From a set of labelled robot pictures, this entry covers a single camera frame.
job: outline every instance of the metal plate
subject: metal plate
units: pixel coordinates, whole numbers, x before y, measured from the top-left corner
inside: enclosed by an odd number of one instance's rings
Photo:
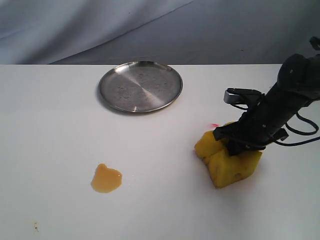
[[[108,71],[99,91],[110,107],[129,113],[162,109],[180,95],[182,79],[172,67],[151,61],[122,64]]]

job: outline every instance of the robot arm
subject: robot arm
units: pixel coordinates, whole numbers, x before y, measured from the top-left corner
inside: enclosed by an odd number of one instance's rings
[[[320,49],[320,39],[313,37],[310,42],[315,50]],[[248,150],[264,150],[268,144],[279,143],[278,140],[283,141],[289,136],[282,126],[296,114],[299,119],[315,127],[315,131],[305,133],[312,135],[318,131],[318,126],[301,117],[298,111],[318,100],[320,100],[320,54],[311,58],[294,54],[283,63],[277,82],[266,95],[250,89],[228,88],[225,91],[224,101],[246,112],[237,122],[217,127],[213,131],[214,138],[229,140],[226,147],[230,156]]]

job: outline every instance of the yellow sponge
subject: yellow sponge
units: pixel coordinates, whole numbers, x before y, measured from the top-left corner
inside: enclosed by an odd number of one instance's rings
[[[224,143],[215,140],[213,131],[206,132],[194,149],[207,165],[216,188],[226,187],[251,176],[262,156],[260,151],[246,151],[229,156]]]

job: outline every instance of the white tabletop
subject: white tabletop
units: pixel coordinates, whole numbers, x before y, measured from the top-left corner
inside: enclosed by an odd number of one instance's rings
[[[130,115],[97,98],[112,66],[0,66],[0,239],[320,239],[319,143],[272,144],[251,177],[223,189],[193,152],[208,124],[240,117],[226,88],[267,92],[280,66],[173,67],[180,97]],[[320,123],[319,106],[300,112]],[[123,174],[109,194],[90,186],[99,163]]]

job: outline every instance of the orange liquid spill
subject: orange liquid spill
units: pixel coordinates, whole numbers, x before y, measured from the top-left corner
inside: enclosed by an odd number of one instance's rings
[[[95,169],[95,174],[91,182],[92,188],[98,193],[110,193],[116,190],[122,183],[121,172],[108,168],[100,163]]]

